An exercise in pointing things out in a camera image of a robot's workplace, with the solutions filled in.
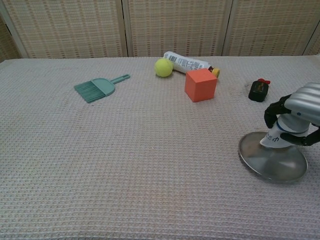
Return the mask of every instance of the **table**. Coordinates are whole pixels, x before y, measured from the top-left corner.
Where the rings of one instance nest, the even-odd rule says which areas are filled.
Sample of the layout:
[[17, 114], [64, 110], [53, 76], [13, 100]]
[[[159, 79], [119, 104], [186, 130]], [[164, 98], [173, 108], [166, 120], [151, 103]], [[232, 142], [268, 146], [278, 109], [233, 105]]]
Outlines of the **table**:
[[[0, 239], [320, 238], [320, 145], [306, 176], [263, 180], [240, 138], [264, 110], [320, 81], [320, 56], [199, 57], [221, 69], [215, 98], [193, 103], [185, 75], [156, 57], [16, 59], [0, 64]], [[87, 104], [74, 85], [130, 74]], [[270, 80], [265, 102], [248, 99]]]

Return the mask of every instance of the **yellow ball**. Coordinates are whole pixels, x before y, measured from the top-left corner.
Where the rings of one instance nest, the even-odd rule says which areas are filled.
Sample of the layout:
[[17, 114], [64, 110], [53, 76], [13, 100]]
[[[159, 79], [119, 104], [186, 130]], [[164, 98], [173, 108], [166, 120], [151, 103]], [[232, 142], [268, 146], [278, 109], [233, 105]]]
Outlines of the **yellow ball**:
[[174, 65], [170, 60], [166, 58], [160, 58], [155, 62], [154, 71], [159, 77], [165, 78], [172, 73], [173, 67]]

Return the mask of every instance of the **metal disc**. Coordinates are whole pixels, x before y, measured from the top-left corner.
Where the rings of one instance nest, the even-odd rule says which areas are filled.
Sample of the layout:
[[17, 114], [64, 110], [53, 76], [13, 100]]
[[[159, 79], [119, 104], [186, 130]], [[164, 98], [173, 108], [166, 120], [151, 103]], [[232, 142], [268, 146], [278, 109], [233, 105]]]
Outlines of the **metal disc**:
[[296, 146], [269, 148], [260, 140], [266, 132], [251, 132], [239, 142], [241, 159], [256, 173], [277, 182], [294, 182], [302, 178], [308, 162]]

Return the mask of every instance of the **wooden block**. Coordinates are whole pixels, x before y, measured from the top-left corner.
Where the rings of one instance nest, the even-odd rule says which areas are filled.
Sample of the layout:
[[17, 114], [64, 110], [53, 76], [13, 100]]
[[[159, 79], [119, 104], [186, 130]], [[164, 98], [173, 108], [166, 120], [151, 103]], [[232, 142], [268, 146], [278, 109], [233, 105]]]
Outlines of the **wooden block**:
[[215, 95], [217, 81], [217, 77], [206, 68], [187, 71], [184, 91], [192, 102], [212, 99]]

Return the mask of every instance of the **yellow cap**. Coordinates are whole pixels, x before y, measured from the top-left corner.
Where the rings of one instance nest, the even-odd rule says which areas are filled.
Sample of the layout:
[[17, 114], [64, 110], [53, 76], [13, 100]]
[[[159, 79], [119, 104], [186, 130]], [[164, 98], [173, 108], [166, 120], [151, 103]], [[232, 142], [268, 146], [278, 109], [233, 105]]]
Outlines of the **yellow cap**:
[[213, 68], [212, 74], [215, 75], [218, 78], [219, 75], [220, 75], [220, 69], [217, 68], [217, 67]]

